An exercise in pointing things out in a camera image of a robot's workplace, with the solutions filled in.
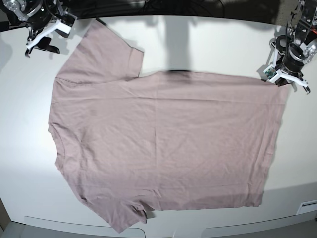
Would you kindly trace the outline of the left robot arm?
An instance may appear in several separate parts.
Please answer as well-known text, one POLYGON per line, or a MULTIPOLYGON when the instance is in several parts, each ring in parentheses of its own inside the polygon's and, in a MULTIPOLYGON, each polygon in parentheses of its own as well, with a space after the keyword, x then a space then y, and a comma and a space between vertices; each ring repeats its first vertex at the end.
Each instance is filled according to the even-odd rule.
POLYGON ((285 33, 270 44, 273 62, 263 73, 266 81, 277 86, 297 84, 310 93, 308 82, 303 78, 302 68, 317 53, 317 2, 300 0, 287 22, 285 33))

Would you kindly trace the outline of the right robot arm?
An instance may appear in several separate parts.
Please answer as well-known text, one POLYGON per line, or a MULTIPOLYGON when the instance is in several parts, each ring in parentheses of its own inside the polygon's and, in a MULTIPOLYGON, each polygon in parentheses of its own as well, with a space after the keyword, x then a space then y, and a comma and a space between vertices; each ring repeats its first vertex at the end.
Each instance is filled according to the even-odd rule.
POLYGON ((62 0, 2 0, 0 8, 13 19, 25 23, 29 32, 25 56, 33 49, 59 54, 58 47, 50 44, 49 34, 56 32, 68 38, 77 17, 71 14, 62 0))

